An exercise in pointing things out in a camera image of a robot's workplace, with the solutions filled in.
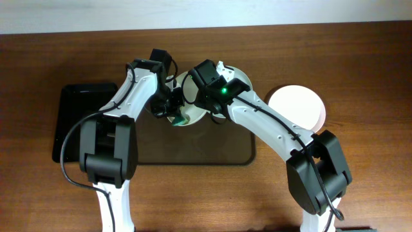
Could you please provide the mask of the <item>green yellow sponge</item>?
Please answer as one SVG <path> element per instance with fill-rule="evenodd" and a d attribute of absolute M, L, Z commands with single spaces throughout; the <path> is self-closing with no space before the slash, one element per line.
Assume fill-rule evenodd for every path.
<path fill-rule="evenodd" d="M 172 120 L 171 124 L 173 126 L 184 126 L 184 125 L 188 124 L 190 119 L 191 119 L 187 114 L 182 113 L 182 112 L 177 112 L 177 113 L 173 114 L 172 118 L 173 118 L 173 120 Z"/>

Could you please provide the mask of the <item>white plate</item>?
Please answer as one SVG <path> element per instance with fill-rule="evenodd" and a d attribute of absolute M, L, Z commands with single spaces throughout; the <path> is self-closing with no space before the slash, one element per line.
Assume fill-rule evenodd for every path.
<path fill-rule="evenodd" d="M 326 107 L 313 90 L 300 85 L 278 88 L 268 105 L 297 126 L 318 132 L 326 121 Z"/>
<path fill-rule="evenodd" d="M 191 77 L 188 76 L 185 81 L 184 77 L 187 75 L 187 72 L 181 73 L 177 78 L 166 85 L 171 89 L 181 87 L 183 91 L 184 106 L 180 108 L 180 112 L 187 114 L 191 119 L 188 124 L 184 126 L 190 126 L 197 123 L 203 116 L 207 113 L 206 110 L 199 108 L 194 105 L 196 99 L 198 88 L 195 83 L 192 81 Z M 167 119 L 172 122 L 173 118 L 167 117 Z"/>
<path fill-rule="evenodd" d="M 217 67 L 217 71 L 220 75 L 224 76 L 227 82 L 231 81 L 232 79 L 239 79 L 247 84 L 251 90 L 253 89 L 252 82 L 250 81 L 248 76 L 240 69 L 233 66 L 219 66 Z"/>

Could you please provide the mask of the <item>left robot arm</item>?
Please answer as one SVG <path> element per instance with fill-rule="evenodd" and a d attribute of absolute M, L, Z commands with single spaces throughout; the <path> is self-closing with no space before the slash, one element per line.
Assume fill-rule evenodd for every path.
<path fill-rule="evenodd" d="M 80 121 L 80 170 L 96 192 L 103 231 L 134 231 L 129 183 L 136 171 L 136 121 L 150 106 L 156 118 L 178 115 L 183 102 L 169 87 L 176 62 L 169 55 L 152 55 L 126 64 L 126 79 L 98 112 Z"/>

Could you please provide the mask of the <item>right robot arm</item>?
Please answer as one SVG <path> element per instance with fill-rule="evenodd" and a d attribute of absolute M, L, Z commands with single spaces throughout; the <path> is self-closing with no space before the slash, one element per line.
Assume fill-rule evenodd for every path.
<path fill-rule="evenodd" d="M 295 125 L 241 80 L 195 84 L 197 107 L 248 129 L 283 159 L 289 192 L 303 209 L 300 230 L 335 231 L 335 220 L 344 220 L 337 206 L 352 182 L 338 138 L 328 130 L 315 134 Z"/>

